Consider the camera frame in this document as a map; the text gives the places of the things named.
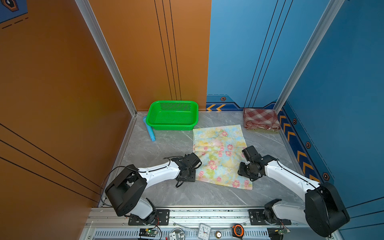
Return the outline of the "red plaid skirt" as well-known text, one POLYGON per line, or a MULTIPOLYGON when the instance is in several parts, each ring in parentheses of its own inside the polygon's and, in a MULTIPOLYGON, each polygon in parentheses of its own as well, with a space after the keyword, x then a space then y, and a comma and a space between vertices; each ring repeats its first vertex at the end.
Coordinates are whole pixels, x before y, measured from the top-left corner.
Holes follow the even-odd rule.
POLYGON ((244 127, 248 130, 262 129, 278 131, 281 125, 274 110, 269 109, 243 109, 244 127))

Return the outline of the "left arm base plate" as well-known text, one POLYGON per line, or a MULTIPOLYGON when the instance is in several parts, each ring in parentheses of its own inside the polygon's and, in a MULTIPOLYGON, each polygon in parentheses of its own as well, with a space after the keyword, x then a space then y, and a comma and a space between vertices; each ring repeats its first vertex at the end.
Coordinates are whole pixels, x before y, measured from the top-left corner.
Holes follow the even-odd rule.
POLYGON ((167 226, 170 219, 169 209, 156 210, 144 220, 136 215, 130 215, 129 226, 167 226))

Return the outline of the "olive green skirt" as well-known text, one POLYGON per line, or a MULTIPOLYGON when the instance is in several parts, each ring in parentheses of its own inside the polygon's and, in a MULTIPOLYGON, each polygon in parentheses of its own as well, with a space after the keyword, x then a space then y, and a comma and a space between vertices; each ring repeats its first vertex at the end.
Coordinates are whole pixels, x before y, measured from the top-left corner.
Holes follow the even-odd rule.
POLYGON ((247 129, 247 131, 259 132, 259 133, 277 134, 277 133, 280 131, 280 129, 262 129, 262 128, 255 128, 255 129, 247 129))

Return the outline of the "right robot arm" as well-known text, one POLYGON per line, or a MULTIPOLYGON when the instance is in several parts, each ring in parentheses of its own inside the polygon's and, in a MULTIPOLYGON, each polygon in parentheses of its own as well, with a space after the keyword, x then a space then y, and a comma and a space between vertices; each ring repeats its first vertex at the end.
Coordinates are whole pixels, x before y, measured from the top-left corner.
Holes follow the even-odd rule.
POLYGON ((333 232, 346 225, 350 216, 336 187, 329 182, 319 183, 308 179, 284 166, 278 159, 261 156, 254 146, 242 151, 246 162, 241 162, 238 174, 254 182, 264 176, 274 179, 294 192, 303 205, 274 199, 264 205, 261 215, 253 215, 270 225, 290 220, 308 225, 321 237, 330 237, 333 232))

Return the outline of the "cream yellow cloth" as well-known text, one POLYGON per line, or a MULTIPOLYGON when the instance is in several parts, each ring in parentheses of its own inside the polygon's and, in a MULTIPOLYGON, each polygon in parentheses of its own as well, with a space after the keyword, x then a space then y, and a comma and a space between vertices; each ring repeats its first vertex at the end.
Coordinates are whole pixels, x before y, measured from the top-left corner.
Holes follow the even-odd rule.
POLYGON ((252 190, 252 182, 238 174, 242 153, 247 147, 241 125, 199 128, 193 130, 193 152, 202 165, 196 178, 199 181, 236 189, 252 190))

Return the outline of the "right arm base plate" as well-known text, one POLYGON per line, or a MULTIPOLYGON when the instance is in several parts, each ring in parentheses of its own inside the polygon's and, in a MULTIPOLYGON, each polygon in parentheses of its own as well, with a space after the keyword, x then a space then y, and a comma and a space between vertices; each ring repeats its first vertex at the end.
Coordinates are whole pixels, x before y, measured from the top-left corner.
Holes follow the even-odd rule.
POLYGON ((292 222, 286 219, 279 219, 271 210, 265 209, 250 209, 248 210, 249 218, 252 226, 261 225, 291 225, 292 222))

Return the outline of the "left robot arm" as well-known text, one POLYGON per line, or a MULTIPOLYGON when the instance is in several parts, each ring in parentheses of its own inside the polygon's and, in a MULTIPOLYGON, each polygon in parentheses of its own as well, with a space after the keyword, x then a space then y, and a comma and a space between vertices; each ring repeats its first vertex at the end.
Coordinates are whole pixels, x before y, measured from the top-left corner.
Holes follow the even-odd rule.
POLYGON ((166 158, 167 162, 147 168, 128 165, 106 186, 104 192, 118 217, 134 216, 145 224, 156 224, 159 215, 155 205, 142 197, 149 187, 176 180, 176 188, 196 181, 196 171, 202 165, 194 154, 166 158))

